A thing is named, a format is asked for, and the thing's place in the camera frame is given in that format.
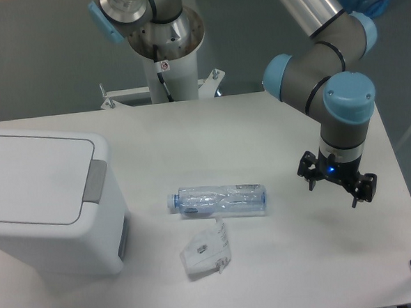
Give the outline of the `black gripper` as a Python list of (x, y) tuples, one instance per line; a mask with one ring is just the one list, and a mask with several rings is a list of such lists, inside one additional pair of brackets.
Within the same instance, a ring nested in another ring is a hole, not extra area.
[(358, 203), (372, 202), (377, 191), (377, 175), (361, 175), (359, 172), (361, 158), (360, 154), (353, 160), (338, 160), (333, 153), (324, 156), (318, 151), (316, 157), (313, 153), (305, 151), (300, 159), (297, 175), (309, 183), (309, 191), (313, 191), (318, 180), (327, 180), (343, 188), (353, 187), (352, 207), (355, 208)]

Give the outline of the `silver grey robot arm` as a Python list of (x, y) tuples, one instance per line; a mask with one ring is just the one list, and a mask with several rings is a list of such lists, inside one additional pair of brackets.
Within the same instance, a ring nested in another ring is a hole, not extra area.
[[(317, 154), (305, 152), (298, 175), (340, 185), (353, 201), (370, 202), (375, 174), (359, 163), (375, 106), (375, 86), (347, 71), (374, 46), (377, 29), (361, 13), (347, 13), (337, 0), (280, 0), (313, 47), (300, 58), (280, 54), (268, 63), (263, 87), (277, 100), (320, 123)], [(128, 41), (144, 61), (154, 103), (201, 97), (196, 51), (204, 38), (199, 15), (182, 0), (94, 0), (88, 13), (113, 43)]]

